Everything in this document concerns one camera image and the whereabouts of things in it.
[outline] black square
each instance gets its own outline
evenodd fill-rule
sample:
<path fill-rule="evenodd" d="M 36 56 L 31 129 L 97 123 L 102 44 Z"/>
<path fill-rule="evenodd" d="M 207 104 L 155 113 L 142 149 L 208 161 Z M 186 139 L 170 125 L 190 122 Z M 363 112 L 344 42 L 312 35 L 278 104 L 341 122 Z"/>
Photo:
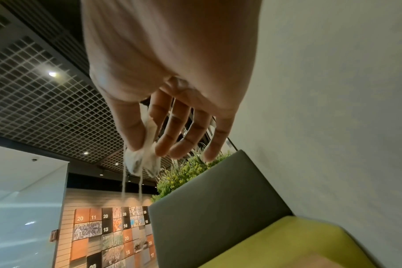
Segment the black square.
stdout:
<path fill-rule="evenodd" d="M 122 216 L 123 218 L 128 218 L 128 217 L 130 217 L 129 207 L 122 207 L 122 208 L 121 208 L 121 216 Z"/>
<path fill-rule="evenodd" d="M 102 234 L 109 234 L 113 232 L 113 219 L 102 221 Z"/>
<path fill-rule="evenodd" d="M 144 212 L 144 215 L 148 214 L 148 207 L 147 206 L 142 207 L 142 211 Z"/>
<path fill-rule="evenodd" d="M 101 252 L 87 256 L 86 258 L 86 268 L 101 268 L 102 265 L 102 254 Z"/>
<path fill-rule="evenodd" d="M 102 208 L 102 220 L 113 218 L 113 208 Z"/>
<path fill-rule="evenodd" d="M 151 224 L 151 220 L 149 219 L 149 214 L 144 214 L 145 225 Z"/>
<path fill-rule="evenodd" d="M 130 217 L 123 218 L 123 230 L 130 229 Z"/>

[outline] photo wall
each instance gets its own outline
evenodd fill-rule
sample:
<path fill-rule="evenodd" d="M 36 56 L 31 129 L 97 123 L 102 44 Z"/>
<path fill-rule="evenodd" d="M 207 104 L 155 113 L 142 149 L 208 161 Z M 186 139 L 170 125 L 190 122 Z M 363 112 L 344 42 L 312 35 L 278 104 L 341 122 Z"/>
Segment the photo wall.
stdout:
<path fill-rule="evenodd" d="M 96 236 L 101 251 L 87 256 L 89 238 Z M 87 268 L 139 268 L 155 258 L 148 207 L 76 209 L 70 261 L 83 257 Z"/>

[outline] gray panel on wall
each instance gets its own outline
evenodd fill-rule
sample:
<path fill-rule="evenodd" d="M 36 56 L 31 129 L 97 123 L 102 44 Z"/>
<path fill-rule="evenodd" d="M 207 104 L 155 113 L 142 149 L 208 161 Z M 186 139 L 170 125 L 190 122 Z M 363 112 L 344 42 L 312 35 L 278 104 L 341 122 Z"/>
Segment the gray panel on wall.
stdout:
<path fill-rule="evenodd" d="M 280 218 L 292 215 L 243 151 L 148 210 L 161 268 L 197 268 Z"/>
<path fill-rule="evenodd" d="M 125 258 L 126 268 L 135 268 L 135 255 Z"/>
<path fill-rule="evenodd" d="M 132 228 L 132 239 L 136 240 L 139 239 L 139 237 L 140 237 L 139 227 Z"/>
<path fill-rule="evenodd" d="M 152 234 L 152 225 L 151 224 L 145 225 L 145 234 L 146 235 Z"/>
<path fill-rule="evenodd" d="M 151 260 L 151 257 L 149 256 L 149 249 L 144 249 L 141 253 L 141 260 L 142 263 L 145 264 Z"/>

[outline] finger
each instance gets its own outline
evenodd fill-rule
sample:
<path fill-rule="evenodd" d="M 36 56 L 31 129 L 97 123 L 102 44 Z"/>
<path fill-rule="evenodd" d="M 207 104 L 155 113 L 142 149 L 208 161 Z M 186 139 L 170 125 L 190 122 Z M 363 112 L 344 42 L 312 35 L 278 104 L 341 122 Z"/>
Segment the finger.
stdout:
<path fill-rule="evenodd" d="M 180 159 L 189 153 L 201 140 L 210 125 L 211 115 L 195 110 L 193 113 L 193 122 L 185 137 L 176 143 L 169 152 L 173 159 Z"/>
<path fill-rule="evenodd" d="M 204 161 L 211 162 L 220 153 L 220 150 L 222 149 L 226 138 L 231 132 L 234 119 L 235 117 L 229 119 L 216 119 L 217 127 L 214 130 L 213 138 L 211 139 L 210 143 L 207 145 L 203 153 Z"/>
<path fill-rule="evenodd" d="M 117 131 L 132 151 L 142 148 L 145 138 L 145 126 L 140 118 L 138 102 L 124 102 L 102 92 L 113 115 Z"/>
<path fill-rule="evenodd" d="M 155 137 L 158 136 L 164 119 L 166 119 L 166 116 L 169 113 L 172 100 L 173 97 L 161 90 L 157 90 L 156 92 L 154 92 L 154 94 L 151 95 L 148 113 L 149 116 L 151 116 L 154 119 L 154 122 L 157 124 L 157 132 L 155 133 Z"/>
<path fill-rule="evenodd" d="M 155 148 L 155 153 L 158 156 L 165 156 L 168 154 L 170 147 L 176 143 L 180 132 L 182 132 L 186 121 L 188 121 L 188 116 L 190 112 L 190 107 L 183 104 L 182 102 L 175 100 L 173 104 L 173 109 L 167 123 L 166 130 L 161 136 Z"/>

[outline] pinky finger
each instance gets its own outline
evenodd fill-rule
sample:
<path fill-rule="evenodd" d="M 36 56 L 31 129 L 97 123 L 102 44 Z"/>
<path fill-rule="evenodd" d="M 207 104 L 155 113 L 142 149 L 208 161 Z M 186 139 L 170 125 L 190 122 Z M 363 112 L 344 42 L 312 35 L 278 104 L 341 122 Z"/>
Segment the pinky finger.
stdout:
<path fill-rule="evenodd" d="M 213 138 L 203 153 L 204 161 L 211 162 L 219 155 L 224 142 L 231 132 L 234 119 L 235 117 L 228 119 L 216 118 L 216 129 L 214 130 Z"/>

